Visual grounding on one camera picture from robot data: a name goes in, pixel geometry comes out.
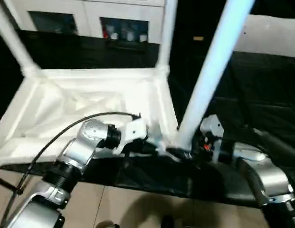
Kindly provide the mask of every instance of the floor tile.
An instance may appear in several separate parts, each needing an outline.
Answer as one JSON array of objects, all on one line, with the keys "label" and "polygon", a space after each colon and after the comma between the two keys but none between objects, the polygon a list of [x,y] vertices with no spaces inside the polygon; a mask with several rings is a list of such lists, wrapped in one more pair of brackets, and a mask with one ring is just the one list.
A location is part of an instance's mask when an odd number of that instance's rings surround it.
[{"label": "floor tile", "polygon": [[[17,184],[18,180],[21,178],[21,174],[20,173],[15,173],[16,175],[16,181],[15,181],[15,184]],[[13,206],[10,210],[10,214],[11,212],[13,212],[16,207],[26,198],[26,196],[28,195],[28,193],[30,192],[30,190],[32,189],[32,187],[35,185],[35,183],[37,183],[39,180],[41,179],[41,177],[37,177],[37,176],[29,176],[29,178],[27,179],[28,181],[26,182],[27,183],[27,186],[24,190],[24,193],[20,196],[17,196],[14,203],[13,203]],[[11,192],[8,191],[8,196],[4,198],[4,203],[1,207],[1,210],[0,210],[0,222],[1,222],[1,219],[3,217],[3,214],[5,212],[5,209],[6,209],[6,206],[8,204],[8,201],[10,199],[10,196],[12,195]]]},{"label": "floor tile", "polygon": [[100,205],[104,186],[78,183],[71,193],[71,199],[62,211],[64,228],[92,228]]},{"label": "floor tile", "polygon": [[259,209],[194,200],[194,226],[199,228],[267,228]]},{"label": "floor tile", "polygon": [[[0,170],[0,178],[9,182],[10,184],[16,185],[18,179],[20,178],[20,174],[11,171]],[[0,212],[2,208],[6,205],[8,198],[12,195],[12,191],[4,188],[0,185]]]},{"label": "floor tile", "polygon": [[158,228],[165,215],[192,220],[192,202],[172,196],[106,187],[95,225],[111,220],[121,228]]}]

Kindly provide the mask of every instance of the black cable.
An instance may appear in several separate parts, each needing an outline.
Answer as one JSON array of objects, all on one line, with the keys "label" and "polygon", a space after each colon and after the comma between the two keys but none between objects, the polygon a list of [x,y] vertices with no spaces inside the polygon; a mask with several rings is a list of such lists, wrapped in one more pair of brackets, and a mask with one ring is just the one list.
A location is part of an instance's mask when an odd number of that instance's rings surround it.
[{"label": "black cable", "polygon": [[13,205],[13,202],[18,194],[18,191],[20,189],[22,189],[23,183],[25,182],[27,176],[29,175],[30,171],[32,170],[33,166],[35,165],[36,161],[40,158],[40,156],[42,155],[42,153],[55,141],[57,140],[62,134],[64,134],[66,131],[68,131],[70,128],[74,127],[75,125],[79,124],[80,122],[83,122],[85,120],[94,118],[94,117],[98,117],[98,116],[103,116],[103,115],[128,115],[131,116],[133,119],[134,118],[138,118],[139,116],[134,115],[134,114],[130,114],[130,113],[125,113],[125,112],[106,112],[106,113],[98,113],[98,114],[93,114],[93,115],[89,115],[86,116],[80,120],[75,121],[74,123],[70,124],[69,126],[67,126],[65,129],[63,129],[62,131],[60,131],[53,139],[51,139],[39,152],[38,154],[35,156],[35,158],[32,160],[31,164],[28,166],[26,172],[23,174],[22,178],[20,179],[18,185],[17,185],[17,190],[13,192],[8,205],[5,209],[5,213],[3,215],[3,218],[1,220],[0,223],[0,227],[3,228],[6,225],[6,221],[7,221],[7,217],[9,215],[10,209]]}]

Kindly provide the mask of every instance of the white metal pole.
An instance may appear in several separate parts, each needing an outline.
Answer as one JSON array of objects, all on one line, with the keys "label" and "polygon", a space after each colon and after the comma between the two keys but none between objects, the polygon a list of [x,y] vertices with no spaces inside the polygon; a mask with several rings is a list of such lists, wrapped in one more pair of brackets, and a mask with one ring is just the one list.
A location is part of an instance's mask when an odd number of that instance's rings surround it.
[{"label": "white metal pole", "polygon": [[209,106],[254,1],[227,1],[175,138],[175,146],[191,149],[191,140]]},{"label": "white metal pole", "polygon": [[24,45],[17,36],[13,26],[11,25],[8,17],[4,13],[0,5],[0,35],[6,41],[10,51],[16,58],[22,69],[27,67],[36,67],[36,64],[31,59]]},{"label": "white metal pole", "polygon": [[169,66],[171,43],[175,28],[176,10],[178,0],[166,0],[164,19],[162,26],[162,40],[160,44],[158,62],[156,67],[163,68]]}]

